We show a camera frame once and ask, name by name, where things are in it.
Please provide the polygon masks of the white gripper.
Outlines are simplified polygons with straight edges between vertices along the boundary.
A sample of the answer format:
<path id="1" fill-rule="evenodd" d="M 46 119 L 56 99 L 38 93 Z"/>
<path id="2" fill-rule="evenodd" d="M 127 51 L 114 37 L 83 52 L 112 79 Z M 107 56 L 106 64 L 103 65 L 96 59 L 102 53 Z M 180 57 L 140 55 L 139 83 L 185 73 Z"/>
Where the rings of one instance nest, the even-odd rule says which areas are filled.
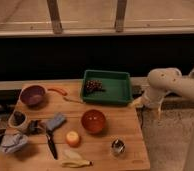
<path id="1" fill-rule="evenodd" d="M 140 97 L 133 100 L 132 106 L 147 107 L 151 109 L 155 115 L 160 115 L 164 98 L 164 91 L 156 89 L 146 89 Z"/>

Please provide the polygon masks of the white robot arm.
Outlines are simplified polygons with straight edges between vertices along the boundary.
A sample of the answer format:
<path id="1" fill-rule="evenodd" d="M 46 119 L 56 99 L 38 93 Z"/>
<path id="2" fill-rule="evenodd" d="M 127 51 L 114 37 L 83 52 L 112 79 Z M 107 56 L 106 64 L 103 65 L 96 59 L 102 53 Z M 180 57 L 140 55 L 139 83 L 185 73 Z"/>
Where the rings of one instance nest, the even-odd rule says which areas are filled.
<path id="1" fill-rule="evenodd" d="M 175 93 L 194 102 L 194 78 L 183 77 L 177 68 L 153 69 L 148 73 L 147 82 L 149 86 L 140 97 L 132 102 L 133 106 L 143 105 L 154 109 L 158 115 L 161 115 L 162 102 L 169 93 Z M 183 171 L 194 171 L 194 132 Z"/>

